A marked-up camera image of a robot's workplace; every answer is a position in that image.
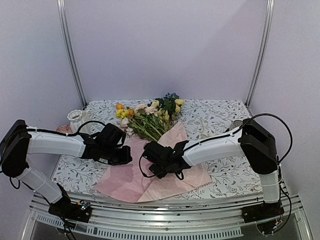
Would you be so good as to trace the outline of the artificial flower bouquet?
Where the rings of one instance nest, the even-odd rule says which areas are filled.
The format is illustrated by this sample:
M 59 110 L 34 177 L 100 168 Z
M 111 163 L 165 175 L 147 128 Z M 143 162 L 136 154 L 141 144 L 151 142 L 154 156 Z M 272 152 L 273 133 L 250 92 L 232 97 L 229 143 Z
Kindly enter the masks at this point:
M 157 142 L 177 122 L 185 101 L 176 93 L 167 93 L 150 103 L 139 103 L 134 108 L 118 103 L 115 116 L 127 136 Z

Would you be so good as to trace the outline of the cream printed ribbon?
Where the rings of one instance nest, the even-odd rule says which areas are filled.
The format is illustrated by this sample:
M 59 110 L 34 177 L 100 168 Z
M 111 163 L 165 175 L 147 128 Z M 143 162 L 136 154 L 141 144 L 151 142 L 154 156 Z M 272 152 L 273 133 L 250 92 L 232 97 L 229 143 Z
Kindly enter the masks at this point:
M 206 139 L 210 137 L 214 137 L 216 134 L 212 133 L 210 129 L 208 129 L 208 126 L 205 124 L 205 122 L 200 119 L 200 138 Z

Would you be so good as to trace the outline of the white ribbed ceramic vase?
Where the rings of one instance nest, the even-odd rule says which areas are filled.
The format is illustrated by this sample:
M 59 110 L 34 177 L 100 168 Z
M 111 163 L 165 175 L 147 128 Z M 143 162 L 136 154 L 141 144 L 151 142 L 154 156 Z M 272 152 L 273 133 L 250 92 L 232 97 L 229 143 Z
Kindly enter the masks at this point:
M 91 114 L 85 110 L 73 110 L 67 115 L 67 119 L 69 120 L 69 125 L 73 133 L 75 133 L 79 127 L 92 120 Z

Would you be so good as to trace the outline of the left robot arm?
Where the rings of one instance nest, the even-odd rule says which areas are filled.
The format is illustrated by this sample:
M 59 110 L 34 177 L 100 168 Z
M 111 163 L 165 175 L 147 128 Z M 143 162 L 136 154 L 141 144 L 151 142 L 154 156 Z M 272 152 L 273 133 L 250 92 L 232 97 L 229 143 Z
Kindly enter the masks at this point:
M 30 127 L 19 119 L 0 142 L 0 167 L 4 175 L 26 184 L 49 203 L 55 204 L 55 209 L 63 217 L 70 217 L 75 211 L 74 205 L 64 196 L 62 188 L 34 169 L 27 157 L 33 154 L 64 155 L 110 166 L 126 165 L 132 157 L 125 139 L 126 134 L 111 123 L 93 134 L 79 130 L 66 134 Z

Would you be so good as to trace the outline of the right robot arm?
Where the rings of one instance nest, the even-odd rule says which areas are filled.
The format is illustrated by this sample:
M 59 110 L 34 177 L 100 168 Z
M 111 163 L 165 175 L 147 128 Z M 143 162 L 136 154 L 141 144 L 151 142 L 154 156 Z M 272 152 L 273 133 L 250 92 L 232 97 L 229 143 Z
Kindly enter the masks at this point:
M 175 174 L 184 179 L 183 170 L 207 161 L 230 157 L 246 157 L 252 170 L 259 175 L 263 201 L 258 213 L 269 218 L 278 210 L 280 200 L 279 160 L 274 136 L 253 119 L 228 132 L 199 141 L 181 141 L 174 147 L 151 141 L 143 147 L 141 157 L 151 162 L 149 170 L 162 179 Z

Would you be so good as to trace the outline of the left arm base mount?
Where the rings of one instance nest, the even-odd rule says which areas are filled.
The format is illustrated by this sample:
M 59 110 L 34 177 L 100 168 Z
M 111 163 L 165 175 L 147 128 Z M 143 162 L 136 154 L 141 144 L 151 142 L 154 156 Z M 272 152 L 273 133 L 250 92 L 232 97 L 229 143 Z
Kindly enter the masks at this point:
M 61 219 L 74 220 L 88 223 L 92 214 L 92 208 L 86 201 L 72 203 L 69 197 L 63 196 L 56 203 L 49 205 L 48 213 Z

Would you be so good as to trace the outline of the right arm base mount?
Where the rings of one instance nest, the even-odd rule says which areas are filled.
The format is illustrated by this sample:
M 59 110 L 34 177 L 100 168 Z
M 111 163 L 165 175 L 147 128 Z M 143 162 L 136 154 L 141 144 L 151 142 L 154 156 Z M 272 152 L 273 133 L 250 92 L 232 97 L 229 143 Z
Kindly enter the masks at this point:
M 259 203 L 241 208 L 241 216 L 245 223 L 262 221 L 284 214 L 281 200 L 275 203 Z

